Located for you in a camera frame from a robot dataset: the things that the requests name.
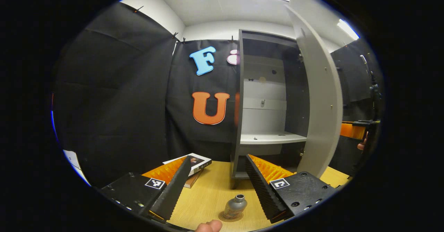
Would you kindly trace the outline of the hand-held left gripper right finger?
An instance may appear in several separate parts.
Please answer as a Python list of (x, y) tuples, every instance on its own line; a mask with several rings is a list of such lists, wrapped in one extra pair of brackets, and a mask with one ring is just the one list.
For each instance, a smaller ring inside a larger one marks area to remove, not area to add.
[(336, 194), (313, 174), (292, 173), (254, 155), (246, 155), (246, 173), (271, 223), (300, 217)]

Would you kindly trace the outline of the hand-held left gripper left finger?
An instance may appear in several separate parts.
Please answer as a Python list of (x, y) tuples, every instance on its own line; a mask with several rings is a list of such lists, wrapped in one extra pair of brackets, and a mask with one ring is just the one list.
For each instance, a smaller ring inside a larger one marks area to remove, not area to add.
[(184, 156), (145, 175), (129, 172), (101, 188), (101, 194), (135, 215), (167, 222), (190, 171), (191, 156)]

